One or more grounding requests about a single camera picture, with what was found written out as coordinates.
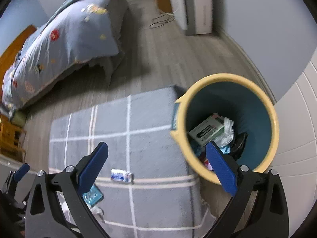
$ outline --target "gray rug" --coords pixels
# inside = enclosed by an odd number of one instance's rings
[[[76,165],[100,141],[109,157],[96,185],[105,198],[101,226],[112,238],[200,238],[215,217],[200,197],[199,178],[170,136],[176,86],[131,95],[55,120],[49,172]],[[110,180],[112,168],[131,171],[134,184]],[[73,222],[70,214],[68,221]]]

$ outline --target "cardboard box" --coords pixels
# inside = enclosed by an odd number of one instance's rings
[[[215,137],[222,134],[223,129],[223,117],[214,113],[197,127],[192,129],[188,134],[203,147]]]

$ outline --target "wooden bed frame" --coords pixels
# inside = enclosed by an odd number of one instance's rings
[[[0,81],[1,87],[3,84],[4,74],[7,69],[14,63],[16,54],[22,49],[26,39],[36,31],[33,25],[28,26],[17,38],[7,47],[5,52],[0,57]]]

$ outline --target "blue bedspread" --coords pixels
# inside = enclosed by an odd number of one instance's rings
[[[32,34],[4,76],[2,101],[20,109],[74,64],[118,54],[106,9],[110,0],[66,0]]]

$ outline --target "gray wood floor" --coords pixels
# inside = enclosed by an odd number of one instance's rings
[[[149,29],[159,16],[154,0],[130,0],[122,27],[126,57],[114,72],[110,87],[101,67],[83,67],[55,85],[53,90],[28,108],[25,129],[26,162],[35,170],[48,169],[50,126],[54,119],[117,98],[155,90],[171,84],[190,87],[215,73],[234,73],[260,86],[249,69],[218,36],[184,36],[175,21]],[[221,186],[202,180],[202,196],[211,212],[219,216],[230,196]],[[239,227],[248,216],[243,216]]]

